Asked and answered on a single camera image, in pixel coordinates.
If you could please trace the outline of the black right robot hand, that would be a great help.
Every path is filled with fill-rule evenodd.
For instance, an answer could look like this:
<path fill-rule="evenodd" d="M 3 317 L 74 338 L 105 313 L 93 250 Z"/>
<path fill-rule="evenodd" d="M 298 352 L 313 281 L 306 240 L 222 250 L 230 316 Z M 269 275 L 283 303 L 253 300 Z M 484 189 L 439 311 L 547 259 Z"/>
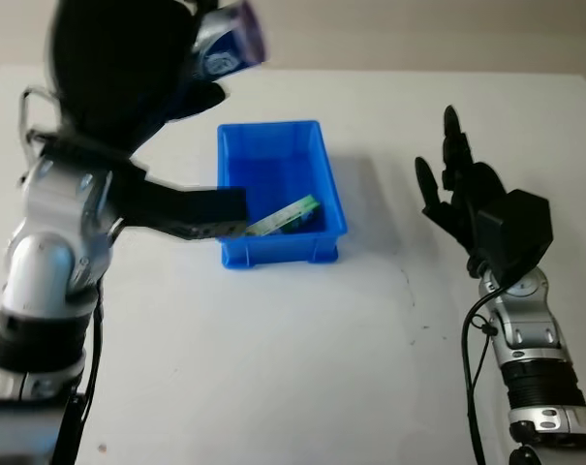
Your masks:
<path fill-rule="evenodd" d="M 478 212 L 506 190 L 489 165 L 473 160 L 468 137 L 452 106 L 444 111 L 443 161 L 441 180 L 443 189 L 451 193 L 450 201 L 440 199 L 437 181 L 426 160 L 415 159 L 417 184 L 424 200 L 422 213 L 473 253 L 478 246 Z"/>

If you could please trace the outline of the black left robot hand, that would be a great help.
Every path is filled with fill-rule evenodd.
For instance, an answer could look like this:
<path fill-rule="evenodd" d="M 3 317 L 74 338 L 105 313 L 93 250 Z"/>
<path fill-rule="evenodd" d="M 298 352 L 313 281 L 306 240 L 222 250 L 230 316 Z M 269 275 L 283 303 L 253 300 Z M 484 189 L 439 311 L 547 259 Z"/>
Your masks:
<path fill-rule="evenodd" d="M 216 1 L 60 1 L 49 31 L 63 125 L 124 157 L 167 123 L 221 104 L 193 47 Z"/>

